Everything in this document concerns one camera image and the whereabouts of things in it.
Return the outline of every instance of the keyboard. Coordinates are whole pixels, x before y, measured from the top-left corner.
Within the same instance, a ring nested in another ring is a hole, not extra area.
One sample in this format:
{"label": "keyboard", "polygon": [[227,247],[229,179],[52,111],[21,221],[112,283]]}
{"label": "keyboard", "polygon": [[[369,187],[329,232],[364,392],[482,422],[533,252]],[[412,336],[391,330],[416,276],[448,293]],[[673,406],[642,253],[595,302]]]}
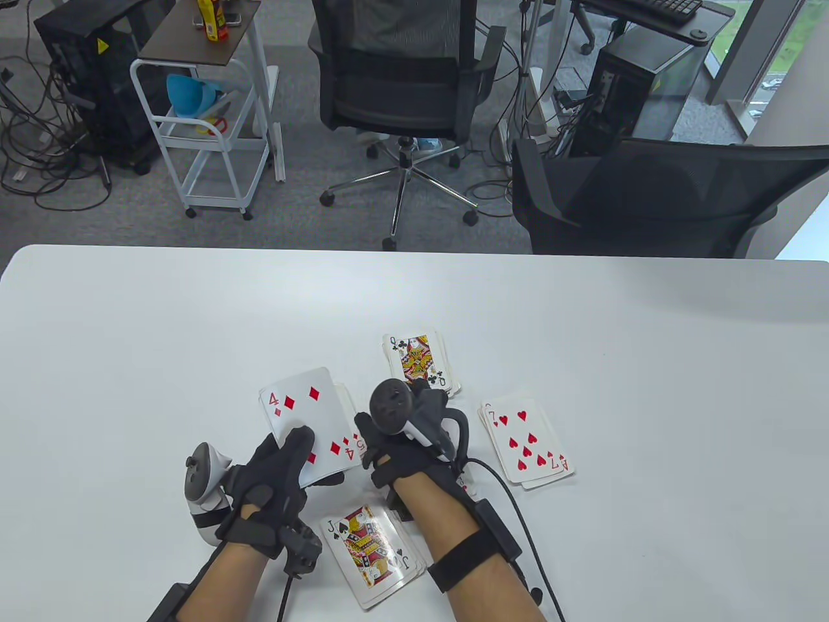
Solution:
{"label": "keyboard", "polygon": [[689,22],[702,0],[621,0],[633,7],[641,8],[668,22],[684,24]]}

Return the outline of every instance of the person's shoe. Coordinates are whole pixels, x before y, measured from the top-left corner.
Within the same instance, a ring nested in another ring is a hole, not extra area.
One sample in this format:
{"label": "person's shoe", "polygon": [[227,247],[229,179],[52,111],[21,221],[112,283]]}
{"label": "person's shoe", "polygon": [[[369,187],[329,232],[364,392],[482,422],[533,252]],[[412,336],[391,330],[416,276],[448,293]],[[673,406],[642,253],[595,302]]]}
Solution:
{"label": "person's shoe", "polygon": [[370,145],[374,143],[382,143],[389,139],[389,134],[381,134],[380,132],[361,132],[357,131],[357,142],[363,145]]}
{"label": "person's shoe", "polygon": [[415,138],[414,140],[417,158],[425,158],[444,149],[444,144],[440,142],[440,138]]}

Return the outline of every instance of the gray carpet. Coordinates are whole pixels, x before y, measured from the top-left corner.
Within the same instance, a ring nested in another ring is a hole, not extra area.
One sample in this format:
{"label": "gray carpet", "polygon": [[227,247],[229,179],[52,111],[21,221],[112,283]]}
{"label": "gray carpet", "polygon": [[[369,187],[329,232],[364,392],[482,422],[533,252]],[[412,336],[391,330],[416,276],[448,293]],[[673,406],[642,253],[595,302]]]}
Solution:
{"label": "gray carpet", "polygon": [[[48,6],[38,2],[32,14],[41,14]],[[479,7],[484,21],[506,25],[510,39],[517,39],[516,7],[495,0],[482,0]],[[0,17],[5,20],[10,14],[20,19],[19,13],[22,11],[4,11]],[[313,21],[310,2],[269,3],[263,6],[261,15],[266,56],[269,63],[281,68],[274,111],[282,122],[288,181],[277,184],[272,175],[265,173],[254,199],[253,221],[245,222],[238,213],[227,211],[201,211],[194,220],[186,218],[167,169],[159,159],[146,177],[113,169],[112,197],[101,207],[80,213],[43,211],[29,198],[0,190],[0,270],[19,248],[29,244],[379,249],[381,239],[388,234],[395,181],[342,192],[334,208],[321,207],[318,203],[318,196],[327,184],[369,173],[379,165],[362,157],[362,150],[354,142],[353,130],[330,132],[319,122],[318,67],[315,57],[304,45],[305,33]],[[601,44],[608,34],[608,19],[591,16],[591,21],[596,28],[597,42]],[[13,30],[6,22],[0,34],[19,36],[25,32],[25,20],[21,25],[22,31]],[[545,37],[546,33],[542,32],[539,50],[543,51]],[[582,42],[583,36],[575,28],[562,66],[573,66],[587,81],[598,52],[591,57],[581,56],[578,48]],[[23,39],[0,36],[0,57],[21,54],[23,46]],[[37,40],[32,43],[32,55],[48,60]],[[16,72],[11,87],[27,103],[37,102],[42,87],[38,89],[40,84],[31,70],[17,60],[0,62]],[[511,67],[511,57],[504,54],[499,73]],[[702,103],[707,82],[704,76],[697,81],[677,123],[676,139],[741,142],[724,108]],[[487,142],[489,129],[508,101],[514,84],[512,77],[498,82],[490,99],[479,107],[473,126],[476,148]],[[431,162],[424,168],[458,189],[501,175],[500,170],[487,168],[478,155],[469,155],[457,171],[442,162]],[[43,201],[55,207],[77,207],[101,198],[102,193],[100,182],[93,178],[71,182]],[[510,213],[504,198],[482,202],[481,207],[493,214]],[[463,207],[441,192],[421,184],[410,186],[400,223],[400,250],[530,252],[526,232],[513,219],[482,217],[475,227],[467,227],[461,222],[462,214]]]}

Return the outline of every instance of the chair backrest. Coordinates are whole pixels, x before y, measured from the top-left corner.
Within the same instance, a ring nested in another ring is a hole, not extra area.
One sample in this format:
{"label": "chair backrest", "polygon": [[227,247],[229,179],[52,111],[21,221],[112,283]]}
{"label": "chair backrest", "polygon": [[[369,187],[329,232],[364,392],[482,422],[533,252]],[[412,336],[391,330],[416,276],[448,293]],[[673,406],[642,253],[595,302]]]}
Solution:
{"label": "chair backrest", "polygon": [[313,0],[308,44],[320,64],[323,123],[466,140],[478,94],[464,80],[476,62],[477,4]]}
{"label": "chair backrest", "polygon": [[621,246],[676,243],[683,256],[733,256],[751,227],[829,170],[829,146],[752,147],[626,138],[562,214]]}

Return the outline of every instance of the white metal cart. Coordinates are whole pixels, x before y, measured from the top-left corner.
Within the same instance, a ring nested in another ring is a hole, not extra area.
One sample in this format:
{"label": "white metal cart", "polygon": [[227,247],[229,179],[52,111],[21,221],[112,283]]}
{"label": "white metal cart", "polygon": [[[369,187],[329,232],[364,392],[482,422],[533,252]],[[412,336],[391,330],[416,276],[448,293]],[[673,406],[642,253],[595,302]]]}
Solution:
{"label": "white metal cart", "polygon": [[[254,22],[258,2],[240,4],[243,19],[246,18],[245,28],[231,30],[231,41],[222,44],[208,42],[202,32],[192,28],[189,23],[192,7],[184,8],[185,4],[178,2],[165,18],[130,66],[130,76],[187,216],[196,217],[194,207],[224,207],[239,210],[249,221],[253,218],[250,202],[264,169],[272,166],[276,181],[285,181],[282,129],[271,114],[279,68],[265,65],[264,49]],[[252,71],[241,61],[230,58],[245,32],[253,50]],[[224,123],[178,117],[172,107],[166,114],[154,114],[138,75],[138,70],[145,65],[182,68],[195,78],[199,65],[232,68],[234,89],[213,107],[223,109]],[[241,135],[242,130],[249,125],[253,110],[255,135],[245,137]],[[170,148],[196,152],[183,180],[173,166]]]}

